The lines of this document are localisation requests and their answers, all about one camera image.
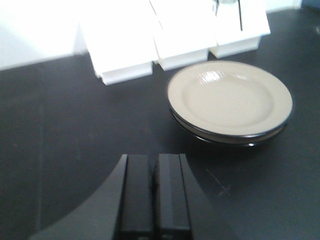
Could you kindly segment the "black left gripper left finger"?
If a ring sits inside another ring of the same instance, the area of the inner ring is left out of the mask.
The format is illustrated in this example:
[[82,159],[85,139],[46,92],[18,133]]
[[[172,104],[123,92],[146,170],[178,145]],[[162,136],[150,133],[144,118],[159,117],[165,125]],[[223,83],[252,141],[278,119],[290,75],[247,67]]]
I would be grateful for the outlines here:
[[32,240],[151,240],[152,182],[145,155],[120,157],[102,185]]

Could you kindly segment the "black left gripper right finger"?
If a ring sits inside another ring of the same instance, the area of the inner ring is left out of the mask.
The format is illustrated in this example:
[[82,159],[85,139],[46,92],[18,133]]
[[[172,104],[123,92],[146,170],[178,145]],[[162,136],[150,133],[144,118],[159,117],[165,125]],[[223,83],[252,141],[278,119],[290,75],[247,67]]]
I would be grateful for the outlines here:
[[157,240],[236,240],[199,186],[185,154],[159,154],[154,176]]

